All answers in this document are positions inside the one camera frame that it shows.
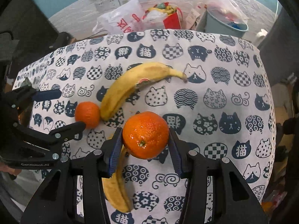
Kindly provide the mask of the black speaker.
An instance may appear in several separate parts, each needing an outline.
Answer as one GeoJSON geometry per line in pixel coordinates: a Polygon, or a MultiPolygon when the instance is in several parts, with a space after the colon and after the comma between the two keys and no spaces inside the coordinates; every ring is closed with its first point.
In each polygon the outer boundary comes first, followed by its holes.
{"type": "Polygon", "coordinates": [[[67,32],[61,32],[58,34],[56,41],[53,43],[53,48],[57,49],[70,44],[73,40],[73,36],[67,32]]]}

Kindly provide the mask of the banana with sticker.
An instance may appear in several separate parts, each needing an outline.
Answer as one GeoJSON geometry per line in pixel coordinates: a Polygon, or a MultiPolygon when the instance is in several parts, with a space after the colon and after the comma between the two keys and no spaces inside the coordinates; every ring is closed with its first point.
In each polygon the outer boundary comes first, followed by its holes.
{"type": "Polygon", "coordinates": [[[160,62],[148,62],[131,68],[121,75],[105,93],[100,105],[100,117],[108,121],[122,107],[126,99],[137,89],[159,82],[167,77],[187,81],[182,71],[160,62]]]}

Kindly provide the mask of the cat pattern tablecloth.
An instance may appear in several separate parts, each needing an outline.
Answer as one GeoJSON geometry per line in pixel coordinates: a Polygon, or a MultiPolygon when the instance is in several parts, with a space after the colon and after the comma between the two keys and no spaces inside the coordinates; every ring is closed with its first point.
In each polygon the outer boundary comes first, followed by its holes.
{"type": "Polygon", "coordinates": [[[14,88],[29,80],[34,88],[58,88],[62,96],[46,106],[35,103],[30,126],[48,131],[70,123],[72,106],[101,103],[113,82],[139,64],[160,62],[182,71],[129,96],[107,122],[63,145],[77,158],[99,148],[118,126],[137,112],[154,112],[177,136],[209,159],[228,157],[263,198],[273,167],[274,110],[258,50],[228,35],[188,30],[148,30],[79,41],[19,71],[14,88]]]}

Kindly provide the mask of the blue trash bin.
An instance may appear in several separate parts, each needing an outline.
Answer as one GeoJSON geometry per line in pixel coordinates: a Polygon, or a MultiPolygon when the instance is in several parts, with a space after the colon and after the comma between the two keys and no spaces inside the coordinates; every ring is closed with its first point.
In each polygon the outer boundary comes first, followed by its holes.
{"type": "Polygon", "coordinates": [[[230,26],[229,24],[219,21],[209,11],[207,11],[205,26],[206,33],[231,35],[237,38],[242,38],[247,31],[247,24],[234,24],[233,26],[230,26]]]}

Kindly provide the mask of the large orange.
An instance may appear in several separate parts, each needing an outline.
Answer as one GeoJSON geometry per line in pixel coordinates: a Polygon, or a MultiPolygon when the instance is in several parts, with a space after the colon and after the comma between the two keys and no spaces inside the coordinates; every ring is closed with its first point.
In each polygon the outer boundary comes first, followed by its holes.
{"type": "Polygon", "coordinates": [[[166,147],[169,139],[167,122],[154,112],[142,112],[130,117],[123,128],[123,144],[139,159],[152,159],[166,147]]]}

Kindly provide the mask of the white kettle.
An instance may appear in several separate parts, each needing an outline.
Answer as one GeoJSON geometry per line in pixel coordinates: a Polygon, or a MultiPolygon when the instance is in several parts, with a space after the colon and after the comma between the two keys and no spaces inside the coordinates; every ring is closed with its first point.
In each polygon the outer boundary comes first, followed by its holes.
{"type": "Polygon", "coordinates": [[[268,32],[265,29],[261,29],[255,36],[256,39],[262,39],[264,38],[268,32]]]}

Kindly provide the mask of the wall socket strip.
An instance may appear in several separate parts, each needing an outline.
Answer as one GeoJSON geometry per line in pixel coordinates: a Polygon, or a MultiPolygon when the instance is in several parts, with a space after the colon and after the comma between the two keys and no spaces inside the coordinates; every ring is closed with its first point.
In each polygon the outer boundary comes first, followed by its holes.
{"type": "MultiPolygon", "coordinates": [[[[104,12],[111,9],[116,9],[126,3],[128,3],[130,0],[102,0],[97,1],[95,3],[96,10],[98,12],[104,12]]],[[[147,0],[139,0],[140,3],[145,3],[147,0]]]]}

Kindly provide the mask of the white plastic shopping bag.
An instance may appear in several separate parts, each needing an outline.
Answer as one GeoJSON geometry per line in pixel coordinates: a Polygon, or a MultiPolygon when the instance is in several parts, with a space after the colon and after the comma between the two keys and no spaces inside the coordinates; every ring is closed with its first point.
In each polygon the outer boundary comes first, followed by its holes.
{"type": "Polygon", "coordinates": [[[93,33],[107,31],[109,34],[142,32],[145,30],[142,17],[145,14],[139,0],[130,0],[113,11],[97,18],[93,33]]]}

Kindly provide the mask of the small tangerine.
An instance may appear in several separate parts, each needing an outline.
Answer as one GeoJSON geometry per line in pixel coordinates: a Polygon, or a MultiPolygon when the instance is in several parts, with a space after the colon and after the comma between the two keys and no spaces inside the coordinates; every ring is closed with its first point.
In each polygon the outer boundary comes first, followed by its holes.
{"type": "Polygon", "coordinates": [[[88,129],[96,128],[100,123],[100,108],[90,101],[79,103],[75,109],[75,121],[84,122],[88,129]]]}

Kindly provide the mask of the black hanging cloth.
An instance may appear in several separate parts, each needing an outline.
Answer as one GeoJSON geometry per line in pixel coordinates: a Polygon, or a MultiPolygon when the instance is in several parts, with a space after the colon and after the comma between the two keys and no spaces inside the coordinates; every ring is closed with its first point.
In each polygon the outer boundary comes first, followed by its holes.
{"type": "Polygon", "coordinates": [[[9,30],[19,43],[14,58],[32,63],[47,53],[58,32],[33,0],[12,0],[1,14],[1,31],[9,30]]]}

